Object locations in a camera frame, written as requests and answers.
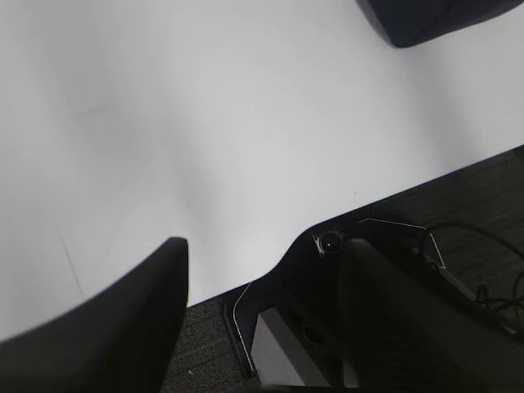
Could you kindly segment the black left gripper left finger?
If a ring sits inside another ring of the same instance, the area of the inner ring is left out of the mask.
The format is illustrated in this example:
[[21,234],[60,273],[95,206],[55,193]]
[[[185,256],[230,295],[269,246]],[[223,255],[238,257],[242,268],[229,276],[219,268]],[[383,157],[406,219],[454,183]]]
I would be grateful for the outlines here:
[[75,309],[1,344],[3,392],[158,392],[188,298],[188,243],[167,239]]

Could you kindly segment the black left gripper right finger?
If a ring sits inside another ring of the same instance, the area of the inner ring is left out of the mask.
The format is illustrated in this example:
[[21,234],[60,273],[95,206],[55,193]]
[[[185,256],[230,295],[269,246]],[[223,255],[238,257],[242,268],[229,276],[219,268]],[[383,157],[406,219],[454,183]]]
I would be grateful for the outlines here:
[[362,392],[521,392],[523,330],[434,269],[361,238],[341,249],[344,351]]

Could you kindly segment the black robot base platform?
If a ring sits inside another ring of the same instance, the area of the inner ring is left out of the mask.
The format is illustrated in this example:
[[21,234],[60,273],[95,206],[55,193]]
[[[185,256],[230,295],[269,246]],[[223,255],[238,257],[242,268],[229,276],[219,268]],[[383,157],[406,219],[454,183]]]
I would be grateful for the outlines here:
[[405,256],[434,269],[455,287],[429,228],[364,219],[346,231],[330,227],[303,236],[269,273],[224,303],[228,332],[251,389],[362,392],[344,351],[339,304],[341,249],[353,238],[390,260]]

